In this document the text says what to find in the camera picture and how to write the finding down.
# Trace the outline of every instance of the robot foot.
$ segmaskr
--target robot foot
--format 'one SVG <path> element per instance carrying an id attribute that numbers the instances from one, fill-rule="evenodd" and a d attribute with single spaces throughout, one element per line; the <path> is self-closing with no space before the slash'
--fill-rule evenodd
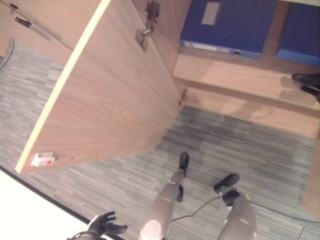
<path id="1" fill-rule="evenodd" d="M 216 193 L 221 193 L 222 187 L 230 187 L 235 185 L 240 180 L 240 176 L 236 173 L 232 173 L 228 176 L 226 176 L 224 179 L 222 179 L 219 183 L 214 185 L 213 189 Z"/>
<path id="2" fill-rule="evenodd" d="M 187 176 L 187 168 L 189 165 L 189 155 L 186 152 L 180 154 L 179 169 L 184 171 L 184 177 Z"/>

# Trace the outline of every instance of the metal hinge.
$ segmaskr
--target metal hinge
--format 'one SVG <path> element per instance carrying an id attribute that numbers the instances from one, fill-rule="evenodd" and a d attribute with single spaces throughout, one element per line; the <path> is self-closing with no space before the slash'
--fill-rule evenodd
<path id="1" fill-rule="evenodd" d="M 135 40 L 138 42 L 143 51 L 146 51 L 148 48 L 148 36 L 154 32 L 154 24 L 158 23 L 159 14 L 160 14 L 160 4 L 152 0 L 148 2 L 145 9 L 146 14 L 146 23 L 144 30 L 137 30 L 134 34 Z"/>
<path id="2" fill-rule="evenodd" d="M 181 100 L 178 102 L 178 105 L 179 105 L 179 106 L 185 101 L 186 96 L 187 96 L 187 92 L 188 92 L 188 89 L 187 89 L 187 88 L 183 89 L 182 96 L 181 96 Z"/>

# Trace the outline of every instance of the cabinet shelf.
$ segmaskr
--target cabinet shelf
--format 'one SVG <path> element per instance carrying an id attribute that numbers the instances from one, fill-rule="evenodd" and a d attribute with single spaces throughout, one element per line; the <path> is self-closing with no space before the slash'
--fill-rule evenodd
<path id="1" fill-rule="evenodd" d="M 318 111 L 314 96 L 299 89 L 293 73 L 317 73 L 319 67 L 276 58 L 289 3 L 280 1 L 262 56 L 238 55 L 182 47 L 173 75 L 179 79 L 255 95 Z"/>

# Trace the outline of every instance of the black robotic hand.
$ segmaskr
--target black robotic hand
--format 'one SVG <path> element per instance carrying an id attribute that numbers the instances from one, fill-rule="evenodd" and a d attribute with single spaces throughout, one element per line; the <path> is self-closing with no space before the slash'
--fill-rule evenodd
<path id="1" fill-rule="evenodd" d="M 117 225 L 112 222 L 116 220 L 115 212 L 111 211 L 106 214 L 98 216 L 89 226 L 88 232 L 96 233 L 99 237 L 106 235 L 123 234 L 127 229 L 127 225 Z"/>

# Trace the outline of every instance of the white wall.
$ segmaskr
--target white wall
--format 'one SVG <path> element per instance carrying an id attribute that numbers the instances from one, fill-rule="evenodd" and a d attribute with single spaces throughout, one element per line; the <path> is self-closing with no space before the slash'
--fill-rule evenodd
<path id="1" fill-rule="evenodd" d="M 87 228 L 85 223 L 0 171 L 2 240 L 66 240 Z"/>

